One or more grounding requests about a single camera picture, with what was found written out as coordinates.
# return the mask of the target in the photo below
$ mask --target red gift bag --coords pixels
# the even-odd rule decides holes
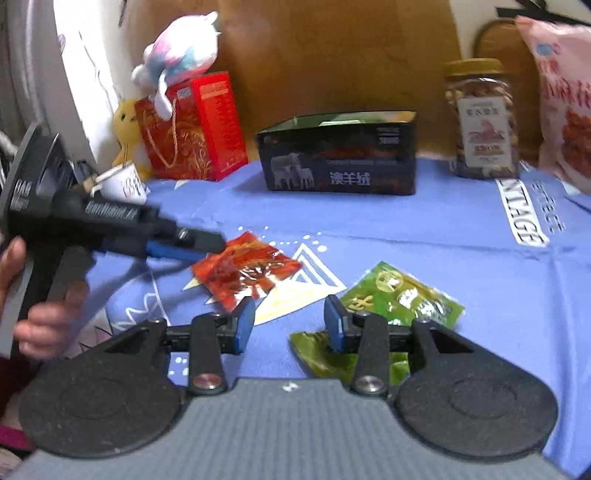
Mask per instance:
[[[248,163],[238,110],[227,73],[170,87],[169,121],[145,98],[135,104],[154,175],[173,180],[219,181]]]

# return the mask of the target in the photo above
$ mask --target jar label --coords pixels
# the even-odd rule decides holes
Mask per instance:
[[[467,167],[511,168],[509,118],[503,97],[457,101]]]

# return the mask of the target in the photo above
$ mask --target wooden board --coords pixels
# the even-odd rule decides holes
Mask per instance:
[[[443,63],[460,57],[448,0],[128,0],[132,59],[175,18],[217,10],[249,156],[257,131],[296,115],[415,109],[418,148],[451,155]]]

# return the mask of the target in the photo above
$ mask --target yellow plush toy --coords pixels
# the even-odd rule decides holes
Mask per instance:
[[[134,163],[142,181],[152,178],[150,159],[135,113],[135,100],[125,100],[113,115],[113,132],[121,144],[121,152],[113,166]]]

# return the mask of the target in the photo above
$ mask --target white plush toy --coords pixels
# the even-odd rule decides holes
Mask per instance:
[[[173,108],[166,97],[172,85],[206,73],[217,58],[217,36],[213,23],[217,12],[176,19],[144,50],[144,64],[131,74],[141,88],[156,90],[150,96],[160,117],[169,120]]]

